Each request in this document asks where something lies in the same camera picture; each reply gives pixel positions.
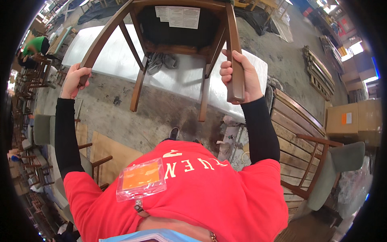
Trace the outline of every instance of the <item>worker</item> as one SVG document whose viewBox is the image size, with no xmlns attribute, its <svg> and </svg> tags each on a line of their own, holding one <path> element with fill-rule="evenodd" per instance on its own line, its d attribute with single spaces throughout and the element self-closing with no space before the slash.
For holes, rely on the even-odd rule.
<svg viewBox="0 0 387 242">
<path fill-rule="evenodd" d="M 19 65 L 24 67 L 25 69 L 36 70 L 38 68 L 38 63 L 29 56 L 23 56 L 21 49 L 19 49 L 16 56 L 17 56 L 17 62 L 19 63 Z"/>
<path fill-rule="evenodd" d="M 91 68 L 70 67 L 57 102 L 55 152 L 66 197 L 85 242 L 116 241 L 273 241 L 288 224 L 280 184 L 279 143 L 254 66 L 233 51 L 245 74 L 241 104 L 248 131 L 251 165 L 236 172 L 195 142 L 169 139 L 130 166 L 162 158 L 166 190 L 135 200 L 117 201 L 116 179 L 104 192 L 88 175 L 79 156 L 74 128 L 74 98 L 79 78 Z M 221 64 L 224 84 L 231 80 L 230 61 Z"/>
<path fill-rule="evenodd" d="M 47 51 L 50 47 L 50 44 L 48 42 L 48 39 L 45 36 L 35 37 L 32 40 L 30 40 L 26 46 L 23 49 L 23 62 L 25 62 L 29 57 L 31 57 L 34 54 L 42 53 L 43 56 L 49 58 L 49 59 L 57 59 L 53 55 L 47 55 Z"/>
</svg>

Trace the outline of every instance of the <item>white table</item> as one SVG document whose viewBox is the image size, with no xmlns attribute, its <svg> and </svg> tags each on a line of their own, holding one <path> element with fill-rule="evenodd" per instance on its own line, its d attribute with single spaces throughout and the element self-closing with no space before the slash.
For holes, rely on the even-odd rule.
<svg viewBox="0 0 387 242">
<path fill-rule="evenodd" d="M 70 67 L 75 63 L 81 62 L 103 27 L 104 26 L 97 26 L 80 30 L 70 44 L 63 58 L 62 65 Z M 133 24 L 126 24 L 126 28 L 128 29 L 140 59 L 142 59 L 144 53 Z M 258 73 L 261 89 L 262 91 L 265 91 L 267 82 L 267 63 L 245 50 L 242 50 L 242 53 L 247 56 L 254 65 Z M 161 70 L 154 75 L 150 76 L 146 74 L 144 85 L 177 94 L 200 103 L 200 88 L 202 85 L 203 67 L 205 66 L 204 58 L 189 55 L 176 55 L 176 57 L 179 61 L 177 69 L 170 70 L 162 67 Z M 227 88 L 222 83 L 219 74 L 220 64 L 225 60 L 227 60 L 227 58 L 223 54 L 220 54 L 214 69 L 212 70 L 208 104 L 216 110 L 232 116 L 236 121 L 245 123 L 241 106 L 227 102 Z M 117 28 L 114 30 L 99 54 L 93 66 L 93 72 L 117 77 L 130 82 L 136 82 L 139 69 L 140 68 L 126 43 L 121 30 Z"/>
</svg>

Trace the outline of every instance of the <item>blue face mask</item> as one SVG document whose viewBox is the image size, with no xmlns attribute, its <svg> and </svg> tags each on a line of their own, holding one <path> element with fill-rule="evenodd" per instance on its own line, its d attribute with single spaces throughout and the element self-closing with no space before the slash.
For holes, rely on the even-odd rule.
<svg viewBox="0 0 387 242">
<path fill-rule="evenodd" d="M 107 239 L 99 239 L 99 242 L 141 242 L 150 239 L 158 242 L 200 242 L 197 239 L 166 228 L 141 230 Z"/>
</svg>

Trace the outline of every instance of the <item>shoe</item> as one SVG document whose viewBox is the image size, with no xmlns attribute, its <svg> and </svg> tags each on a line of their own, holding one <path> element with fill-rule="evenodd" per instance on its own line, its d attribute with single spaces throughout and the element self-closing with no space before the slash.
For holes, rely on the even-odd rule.
<svg viewBox="0 0 387 242">
<path fill-rule="evenodd" d="M 170 139 L 177 140 L 177 138 L 179 137 L 179 134 L 180 134 L 179 128 L 178 127 L 173 128 L 170 132 Z"/>
</svg>

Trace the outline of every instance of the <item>id badge holder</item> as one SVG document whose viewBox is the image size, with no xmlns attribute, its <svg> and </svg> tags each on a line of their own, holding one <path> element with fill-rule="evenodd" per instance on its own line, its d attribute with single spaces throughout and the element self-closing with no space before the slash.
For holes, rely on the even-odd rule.
<svg viewBox="0 0 387 242">
<path fill-rule="evenodd" d="M 166 189 L 163 160 L 156 158 L 123 169 L 118 176 L 116 198 L 117 202 L 135 199 L 141 208 L 144 197 Z"/>
</svg>

